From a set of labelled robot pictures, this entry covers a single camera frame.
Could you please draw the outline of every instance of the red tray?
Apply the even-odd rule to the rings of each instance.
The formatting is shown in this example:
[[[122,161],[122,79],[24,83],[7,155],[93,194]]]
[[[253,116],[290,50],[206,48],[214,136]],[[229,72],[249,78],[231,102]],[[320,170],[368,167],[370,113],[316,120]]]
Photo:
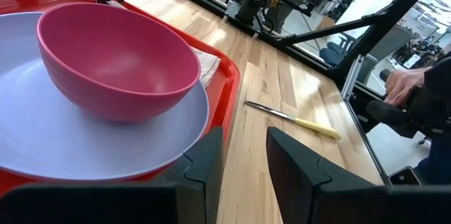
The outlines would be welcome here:
[[[55,5],[80,1],[94,3],[96,0],[0,0],[0,15],[24,11],[45,11]],[[158,18],[149,15],[148,13],[130,4],[124,3],[124,6],[131,11],[141,13],[142,15],[145,15],[168,26],[170,29],[177,32],[191,46],[201,51],[205,51],[209,54],[216,55],[221,59],[221,64],[219,65],[218,71],[216,71],[215,75],[211,79],[209,86],[206,88],[206,92],[209,97],[210,114],[209,122],[204,133],[210,131],[212,127],[222,126],[224,131],[223,141],[226,145],[230,134],[233,109],[235,108],[237,91],[240,83],[240,72],[237,66],[225,54],[203,43],[202,41],[199,41],[191,35],[184,33],[183,31],[173,26],[170,26],[162,20],[159,20]],[[148,180],[149,178],[156,175],[159,171],[144,175],[139,178],[135,178],[133,180]],[[35,182],[35,180],[0,171],[0,196],[12,187],[23,185],[29,182]]]

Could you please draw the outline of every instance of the plate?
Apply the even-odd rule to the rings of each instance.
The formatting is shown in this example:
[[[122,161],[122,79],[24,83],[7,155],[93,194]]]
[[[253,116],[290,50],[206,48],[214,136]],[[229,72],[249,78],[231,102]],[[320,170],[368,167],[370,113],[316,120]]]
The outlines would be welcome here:
[[[202,136],[209,106],[200,82],[144,123],[101,120],[73,105],[42,63],[41,14],[0,16],[0,168],[51,180],[127,179],[173,162]]]

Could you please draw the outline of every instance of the desk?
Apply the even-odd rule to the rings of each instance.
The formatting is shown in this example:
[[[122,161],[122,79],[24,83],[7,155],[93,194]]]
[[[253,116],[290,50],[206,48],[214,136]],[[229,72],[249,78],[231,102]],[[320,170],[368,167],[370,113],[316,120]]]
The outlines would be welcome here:
[[[282,223],[266,162],[276,126],[330,161],[376,184],[378,171],[335,84],[188,0],[127,0],[231,57],[242,86],[225,163],[220,224]],[[334,127],[339,142],[243,105],[245,99]]]

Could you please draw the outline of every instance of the napkin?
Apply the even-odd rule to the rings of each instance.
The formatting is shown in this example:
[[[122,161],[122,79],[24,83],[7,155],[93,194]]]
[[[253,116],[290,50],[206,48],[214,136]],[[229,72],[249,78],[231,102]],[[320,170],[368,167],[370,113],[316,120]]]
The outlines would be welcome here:
[[[126,9],[124,6],[119,4],[117,1],[108,1],[107,4],[110,6],[119,7]],[[212,79],[214,73],[218,70],[219,64],[221,63],[220,58],[217,56],[208,54],[207,52],[201,51],[194,47],[191,47],[196,53],[197,58],[200,63],[200,81],[204,87],[208,87],[210,80]]]

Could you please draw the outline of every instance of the office chair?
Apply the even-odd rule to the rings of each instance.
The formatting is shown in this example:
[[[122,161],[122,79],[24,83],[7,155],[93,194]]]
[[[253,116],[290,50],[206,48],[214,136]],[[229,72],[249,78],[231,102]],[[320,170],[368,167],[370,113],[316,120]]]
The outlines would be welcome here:
[[[362,37],[354,38],[346,33],[341,33],[341,43],[336,44],[334,42],[327,43],[327,48],[322,48],[319,51],[319,56],[328,64],[332,66],[338,66],[341,61],[350,51],[356,41]],[[402,45],[406,44],[409,40],[415,38],[415,35],[400,26],[393,27],[389,33],[387,33],[382,40],[366,55],[362,67],[359,72],[357,80],[363,83],[369,78],[371,71],[379,61],[382,61],[385,57],[392,52],[399,49]]]

